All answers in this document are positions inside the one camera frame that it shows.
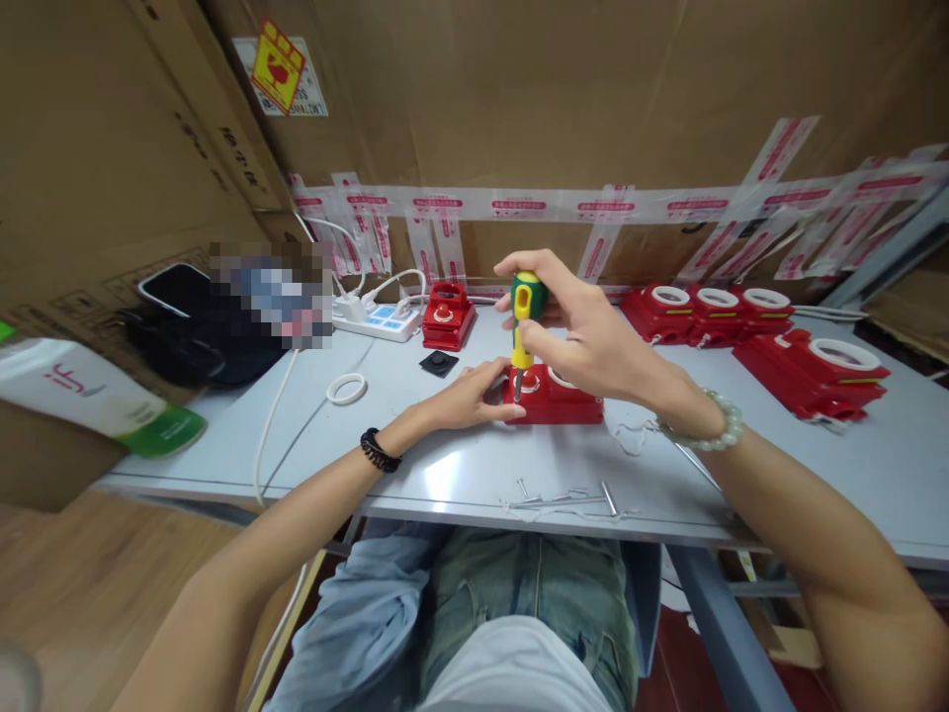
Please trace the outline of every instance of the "lotion bottle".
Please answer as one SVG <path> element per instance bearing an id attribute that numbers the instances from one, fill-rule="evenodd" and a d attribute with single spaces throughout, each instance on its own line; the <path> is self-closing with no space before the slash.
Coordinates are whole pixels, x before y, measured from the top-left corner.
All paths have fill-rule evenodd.
<path id="1" fill-rule="evenodd" d="M 11 338 L 0 321 L 0 399 L 69 420 L 159 459 L 194 443 L 208 422 L 150 393 L 74 341 Z"/>

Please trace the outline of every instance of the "white ring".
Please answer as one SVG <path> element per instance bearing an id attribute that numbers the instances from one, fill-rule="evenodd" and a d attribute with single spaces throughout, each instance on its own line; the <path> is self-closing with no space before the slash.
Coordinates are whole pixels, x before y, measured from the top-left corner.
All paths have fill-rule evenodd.
<path id="1" fill-rule="evenodd" d="M 847 343 L 846 341 L 838 341 L 837 339 L 813 339 L 809 345 L 812 353 L 823 361 L 841 366 L 845 369 L 850 369 L 851 371 L 873 371 L 874 369 L 880 368 L 880 359 L 874 354 L 855 344 Z M 838 354 L 843 354 L 843 356 L 852 359 L 852 361 L 856 363 L 847 361 L 845 358 L 833 353 L 834 351 Z"/>
<path id="2" fill-rule="evenodd" d="M 570 381 L 565 381 L 560 376 L 558 376 L 554 372 L 554 369 L 552 369 L 550 366 L 547 367 L 547 375 L 551 377 L 551 381 L 553 381 L 556 384 L 560 384 L 564 388 L 572 388 L 575 391 L 578 390 L 578 388 L 574 384 L 572 384 Z"/>
<path id="3" fill-rule="evenodd" d="M 711 307 L 730 308 L 738 306 L 738 297 L 725 290 L 704 287 L 699 290 L 699 299 Z"/>
<path id="4" fill-rule="evenodd" d="M 339 391 L 346 384 L 358 383 L 359 388 L 356 389 L 356 393 L 350 394 L 349 396 L 344 396 L 339 399 L 336 397 L 336 392 Z M 335 405 L 349 405 L 351 402 L 358 401 L 363 394 L 366 392 L 366 377 L 362 374 L 345 374 L 340 376 L 338 379 L 333 381 L 329 388 L 326 389 L 326 399 Z"/>
<path id="5" fill-rule="evenodd" d="M 680 290 L 678 287 L 668 287 L 666 285 L 653 287 L 651 295 L 657 302 L 672 305 L 673 307 L 681 307 L 689 303 L 689 293 L 685 290 Z"/>
<path id="6" fill-rule="evenodd" d="M 783 309 L 791 303 L 791 300 L 780 292 L 763 290 L 759 287 L 745 290 L 742 296 L 756 307 L 764 307 L 765 309 Z"/>

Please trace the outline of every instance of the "black rubber square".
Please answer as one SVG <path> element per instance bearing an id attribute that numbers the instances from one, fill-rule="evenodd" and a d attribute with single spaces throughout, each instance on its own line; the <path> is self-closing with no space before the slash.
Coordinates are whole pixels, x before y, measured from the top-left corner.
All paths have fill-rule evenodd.
<path id="1" fill-rule="evenodd" d="M 449 356 L 444 351 L 432 351 L 428 356 L 418 362 L 418 365 L 434 374 L 439 378 L 445 378 L 449 371 L 455 368 L 458 363 L 456 356 Z"/>

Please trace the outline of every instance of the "white shirt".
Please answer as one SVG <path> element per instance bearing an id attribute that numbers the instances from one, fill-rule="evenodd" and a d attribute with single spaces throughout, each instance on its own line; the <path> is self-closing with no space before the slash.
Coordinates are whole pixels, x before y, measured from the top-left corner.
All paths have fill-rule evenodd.
<path id="1" fill-rule="evenodd" d="M 442 670 L 419 712 L 610 712 L 593 676 L 536 618 L 479 626 Z"/>

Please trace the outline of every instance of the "red plastic housing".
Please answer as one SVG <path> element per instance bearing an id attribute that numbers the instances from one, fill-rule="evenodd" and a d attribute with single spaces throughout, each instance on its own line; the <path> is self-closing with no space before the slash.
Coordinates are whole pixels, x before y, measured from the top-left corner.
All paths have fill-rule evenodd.
<path id="1" fill-rule="evenodd" d="M 791 328 L 794 307 L 791 306 L 791 300 L 784 295 L 770 290 L 742 287 L 735 287 L 731 292 L 740 300 L 744 318 L 744 329 L 737 339 L 739 343 L 758 334 L 782 334 Z M 746 292 L 762 295 L 763 299 L 753 302 L 745 296 Z"/>
<path id="2" fill-rule="evenodd" d="M 866 352 L 869 363 L 860 369 L 831 363 L 815 353 L 816 349 L 831 356 L 836 354 L 840 361 L 853 360 L 841 352 L 839 344 L 841 342 L 832 339 L 812 342 L 808 332 L 795 329 L 785 336 L 754 336 L 736 346 L 733 354 L 772 396 L 799 418 L 810 420 L 821 414 L 837 420 L 863 420 L 867 416 L 863 407 L 887 392 L 880 381 L 889 376 L 890 371 L 880 366 L 879 360 L 869 352 Z"/>
<path id="3" fill-rule="evenodd" d="M 620 302 L 620 310 L 643 340 L 655 339 L 655 343 L 660 344 L 686 343 L 692 329 L 692 301 L 664 302 L 654 294 L 655 290 L 669 294 L 682 292 L 662 285 L 649 285 L 629 292 Z"/>
<path id="4" fill-rule="evenodd" d="M 722 290 L 707 290 L 702 285 L 692 285 L 689 297 L 694 307 L 689 346 L 722 348 L 738 343 L 744 331 L 741 299 Z"/>
<path id="5" fill-rule="evenodd" d="M 442 351 L 461 351 L 477 318 L 465 288 L 451 282 L 436 282 L 422 318 L 422 345 Z"/>
<path id="6" fill-rule="evenodd" d="M 517 369 L 511 367 L 504 386 L 504 402 L 514 402 L 514 379 Z M 521 405 L 527 415 L 508 420 L 512 425 L 598 425 L 603 422 L 603 399 L 595 398 L 577 388 L 568 388 L 555 381 L 547 364 L 537 363 L 524 372 Z"/>

